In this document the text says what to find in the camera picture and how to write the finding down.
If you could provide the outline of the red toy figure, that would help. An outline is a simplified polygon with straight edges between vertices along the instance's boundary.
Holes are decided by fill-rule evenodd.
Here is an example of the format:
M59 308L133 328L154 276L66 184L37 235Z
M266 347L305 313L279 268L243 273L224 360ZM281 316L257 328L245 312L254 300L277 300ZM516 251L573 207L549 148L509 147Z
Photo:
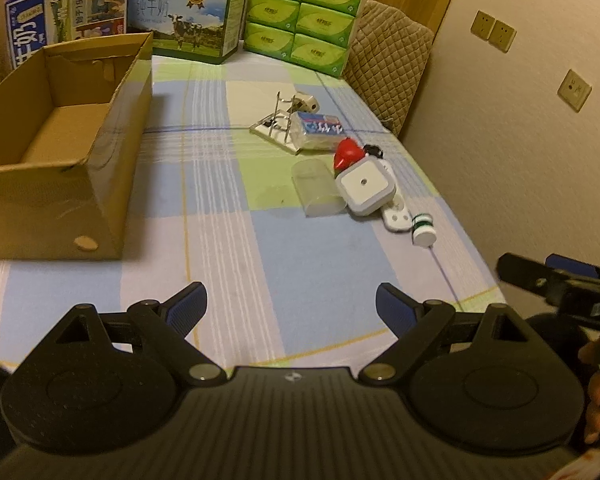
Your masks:
M334 154L334 175L339 176L344 170L353 166L366 156L364 148L351 138L341 140Z

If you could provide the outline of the white square tray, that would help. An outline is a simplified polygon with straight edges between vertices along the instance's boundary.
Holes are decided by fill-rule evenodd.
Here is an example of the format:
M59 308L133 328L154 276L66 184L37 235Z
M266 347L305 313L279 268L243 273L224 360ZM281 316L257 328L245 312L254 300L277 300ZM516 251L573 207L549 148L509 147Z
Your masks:
M253 124L249 131L290 154L297 155L300 152L300 148L292 140L291 120L286 112L268 114Z

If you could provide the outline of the double wall socket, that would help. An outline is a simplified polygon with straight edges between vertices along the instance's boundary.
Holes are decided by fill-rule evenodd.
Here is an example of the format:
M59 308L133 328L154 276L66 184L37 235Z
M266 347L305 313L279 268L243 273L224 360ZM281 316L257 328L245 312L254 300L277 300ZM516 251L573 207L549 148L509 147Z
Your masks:
M512 25L496 20L483 11L476 13L470 32L503 53L509 51L517 35L517 31Z

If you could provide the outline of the blue dental floss box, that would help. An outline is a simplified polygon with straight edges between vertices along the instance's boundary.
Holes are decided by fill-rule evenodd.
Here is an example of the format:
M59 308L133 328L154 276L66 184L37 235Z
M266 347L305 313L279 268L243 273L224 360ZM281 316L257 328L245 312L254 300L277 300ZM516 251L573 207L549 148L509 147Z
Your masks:
M337 116L295 112L291 115L291 140L299 150L335 151L347 135Z

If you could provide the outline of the white three-pin plug adapter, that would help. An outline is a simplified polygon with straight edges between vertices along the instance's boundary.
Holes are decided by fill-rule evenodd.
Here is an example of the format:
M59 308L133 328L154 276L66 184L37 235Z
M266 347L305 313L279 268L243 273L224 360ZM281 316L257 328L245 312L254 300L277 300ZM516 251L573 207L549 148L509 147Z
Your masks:
M291 97L290 105L288 107L289 114L295 112L317 114L319 110L320 103L317 102L316 97L312 96L312 94L300 91Z

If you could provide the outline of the green white small bottle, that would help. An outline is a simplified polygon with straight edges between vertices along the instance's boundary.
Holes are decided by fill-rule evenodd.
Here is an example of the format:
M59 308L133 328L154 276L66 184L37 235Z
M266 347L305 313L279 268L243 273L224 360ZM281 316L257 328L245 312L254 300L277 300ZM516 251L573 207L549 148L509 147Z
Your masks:
M429 248L437 240L437 231L434 228L434 218L431 214L422 212L412 219L412 241L415 246Z

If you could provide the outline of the black toy car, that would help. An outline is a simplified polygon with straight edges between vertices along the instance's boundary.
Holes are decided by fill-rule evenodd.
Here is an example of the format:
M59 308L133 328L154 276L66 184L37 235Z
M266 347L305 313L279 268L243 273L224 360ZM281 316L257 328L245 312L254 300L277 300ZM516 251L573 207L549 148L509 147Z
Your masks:
M384 151L378 145L365 144L363 146L363 150L364 150L365 154L368 156L374 156L378 159L384 158Z

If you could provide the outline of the cow picture milk box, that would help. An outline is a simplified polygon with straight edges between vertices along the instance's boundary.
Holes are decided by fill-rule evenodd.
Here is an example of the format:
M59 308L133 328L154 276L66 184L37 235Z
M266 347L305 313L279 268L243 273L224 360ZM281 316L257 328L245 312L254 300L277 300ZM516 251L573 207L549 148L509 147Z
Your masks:
M129 0L128 29L155 54L221 64L238 48L247 0Z

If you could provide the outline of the quilted beige chair cushion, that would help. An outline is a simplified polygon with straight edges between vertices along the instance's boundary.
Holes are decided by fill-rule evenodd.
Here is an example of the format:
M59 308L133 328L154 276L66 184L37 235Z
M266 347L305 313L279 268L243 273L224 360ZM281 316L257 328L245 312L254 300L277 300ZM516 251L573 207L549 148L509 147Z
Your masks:
M434 32L403 11L375 0L364 4L343 78L398 136L425 73Z

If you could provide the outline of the white Midea remote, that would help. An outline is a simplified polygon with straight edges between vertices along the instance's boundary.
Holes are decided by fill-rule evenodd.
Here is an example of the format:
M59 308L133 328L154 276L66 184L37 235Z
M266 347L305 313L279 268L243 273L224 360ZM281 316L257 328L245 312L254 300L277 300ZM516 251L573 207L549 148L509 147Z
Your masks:
M400 188L399 180L392 166L385 160L379 159L381 166L385 168L389 176L393 178L396 192L390 202L380 207L382 221L386 229L393 233L410 232L412 229L412 217L407 210L406 201Z

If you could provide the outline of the checkered tablecloth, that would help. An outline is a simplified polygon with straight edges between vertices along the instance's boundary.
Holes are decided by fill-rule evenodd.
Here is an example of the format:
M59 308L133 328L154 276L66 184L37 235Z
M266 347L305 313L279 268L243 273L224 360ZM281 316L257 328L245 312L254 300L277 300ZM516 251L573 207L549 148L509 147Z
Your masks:
M392 341L375 310L383 282L462 311L502 300L450 207L343 80L246 51L220 65L157 56L152 70L123 257L0 261L0 364L17 366L75 304L123 310L193 281L209 300L190 340L224 367L361 366ZM382 149L408 211L434 219L434 246L377 216L304 214L296 158L250 132L300 91Z

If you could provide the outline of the green tissue pack bundle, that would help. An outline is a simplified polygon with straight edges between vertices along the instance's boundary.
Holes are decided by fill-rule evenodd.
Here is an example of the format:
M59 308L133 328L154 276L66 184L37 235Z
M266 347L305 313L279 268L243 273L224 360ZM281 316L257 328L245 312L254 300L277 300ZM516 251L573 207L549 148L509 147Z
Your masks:
M250 52L339 78L366 0L248 0Z

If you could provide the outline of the clear plastic container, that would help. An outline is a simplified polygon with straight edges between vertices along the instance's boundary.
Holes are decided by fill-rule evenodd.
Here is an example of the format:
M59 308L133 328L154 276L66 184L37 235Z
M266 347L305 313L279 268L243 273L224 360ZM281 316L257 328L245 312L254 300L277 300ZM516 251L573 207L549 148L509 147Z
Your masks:
M291 181L308 218L334 216L346 209L335 178L321 159L296 162L291 168Z

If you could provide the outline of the open cardboard box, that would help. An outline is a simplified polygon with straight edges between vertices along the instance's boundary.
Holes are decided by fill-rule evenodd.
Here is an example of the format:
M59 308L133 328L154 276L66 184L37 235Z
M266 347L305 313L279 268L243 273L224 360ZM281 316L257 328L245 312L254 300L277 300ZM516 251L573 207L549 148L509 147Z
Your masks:
M152 36L54 44L0 83L0 259L111 260L151 101Z

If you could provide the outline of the single wall socket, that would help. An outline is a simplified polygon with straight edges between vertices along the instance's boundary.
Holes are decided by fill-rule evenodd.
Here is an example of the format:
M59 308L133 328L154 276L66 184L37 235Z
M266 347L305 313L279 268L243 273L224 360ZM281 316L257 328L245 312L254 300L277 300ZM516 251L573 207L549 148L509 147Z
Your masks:
M576 113L579 113L591 91L592 86L590 84L574 70L568 70L557 90L557 95Z

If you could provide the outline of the blue milk carton box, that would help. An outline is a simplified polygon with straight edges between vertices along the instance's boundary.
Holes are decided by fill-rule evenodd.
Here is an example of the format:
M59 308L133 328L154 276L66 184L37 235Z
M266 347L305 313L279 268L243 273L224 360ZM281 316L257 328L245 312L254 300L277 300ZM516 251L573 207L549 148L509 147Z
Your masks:
M10 65L52 44L124 34L127 10L128 0L7 0Z

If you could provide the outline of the white square night light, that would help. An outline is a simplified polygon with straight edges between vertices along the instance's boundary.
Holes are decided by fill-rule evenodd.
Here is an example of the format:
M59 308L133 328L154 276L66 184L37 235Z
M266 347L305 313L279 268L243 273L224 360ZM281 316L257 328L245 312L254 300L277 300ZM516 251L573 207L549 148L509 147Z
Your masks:
M366 217L389 203L396 194L396 179L381 159L367 156L344 170L335 180L344 202L358 217Z

